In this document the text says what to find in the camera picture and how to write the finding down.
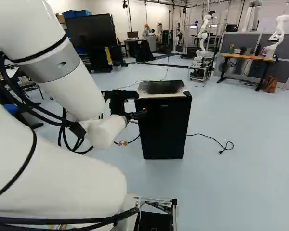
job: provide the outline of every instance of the table top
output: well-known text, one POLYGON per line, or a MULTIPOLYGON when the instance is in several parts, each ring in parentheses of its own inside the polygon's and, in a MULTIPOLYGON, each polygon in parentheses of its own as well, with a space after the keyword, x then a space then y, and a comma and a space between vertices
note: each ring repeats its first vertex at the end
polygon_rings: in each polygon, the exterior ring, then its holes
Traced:
POLYGON ((270 58, 266 58, 263 55, 259 55, 259 56, 254 56, 254 55, 245 55, 245 54, 222 54, 222 57, 230 57, 230 58, 236 58, 236 59, 252 59, 252 60, 263 60, 263 61, 267 61, 267 62, 275 62, 276 59, 270 59, 270 58))
POLYGON ((127 40, 124 40, 124 42, 139 42, 139 41, 143 41, 143 39, 141 38, 132 38, 132 39, 127 39, 127 40))

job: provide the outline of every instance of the black box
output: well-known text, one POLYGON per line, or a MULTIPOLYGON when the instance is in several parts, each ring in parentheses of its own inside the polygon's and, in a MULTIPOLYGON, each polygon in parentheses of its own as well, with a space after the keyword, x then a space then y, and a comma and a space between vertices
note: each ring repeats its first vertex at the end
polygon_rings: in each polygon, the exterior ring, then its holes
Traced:
POLYGON ((136 110, 147 110, 138 121, 144 159, 182 159, 192 103, 189 92, 139 98, 136 110))

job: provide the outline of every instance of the monitor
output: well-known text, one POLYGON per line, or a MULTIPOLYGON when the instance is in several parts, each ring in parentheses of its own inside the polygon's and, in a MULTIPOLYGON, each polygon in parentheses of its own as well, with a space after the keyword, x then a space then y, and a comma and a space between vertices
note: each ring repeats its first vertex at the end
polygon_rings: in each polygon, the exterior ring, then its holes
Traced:
POLYGON ((138 31, 127 32, 127 37, 128 37, 129 39, 131 39, 131 38, 138 38, 138 31))
POLYGON ((75 48, 117 45, 115 27, 110 14, 66 18, 66 26, 75 48))
POLYGON ((227 32, 237 32, 238 31, 237 24, 228 24, 226 26, 226 31, 227 32))

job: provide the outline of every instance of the computer screen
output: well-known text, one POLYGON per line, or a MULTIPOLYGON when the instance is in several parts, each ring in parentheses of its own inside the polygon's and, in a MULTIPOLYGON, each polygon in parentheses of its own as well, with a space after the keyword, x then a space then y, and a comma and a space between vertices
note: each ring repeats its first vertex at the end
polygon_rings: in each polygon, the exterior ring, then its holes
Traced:
POLYGON ((127 32, 128 38, 138 38, 138 31, 127 32))

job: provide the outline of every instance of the wooden desk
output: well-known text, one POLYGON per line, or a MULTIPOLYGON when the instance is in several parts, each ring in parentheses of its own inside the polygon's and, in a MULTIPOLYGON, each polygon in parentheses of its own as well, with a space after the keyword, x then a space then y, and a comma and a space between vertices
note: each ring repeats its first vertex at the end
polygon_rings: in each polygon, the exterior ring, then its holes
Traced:
POLYGON ((260 80, 255 91, 259 91, 262 88, 262 84, 263 84, 264 78, 266 77, 266 74, 268 72, 270 64, 277 61, 276 59, 266 58, 262 55, 254 56, 254 55, 229 54, 229 53, 227 53, 227 54, 222 54, 221 56, 225 58, 225 61, 222 65, 221 78, 217 81, 217 83, 223 82, 225 79, 227 79, 227 77, 225 77, 224 75, 225 75, 226 67, 228 66, 228 60, 229 59, 249 59, 249 60, 263 61, 266 63, 264 73, 263 73, 261 80, 260 80))

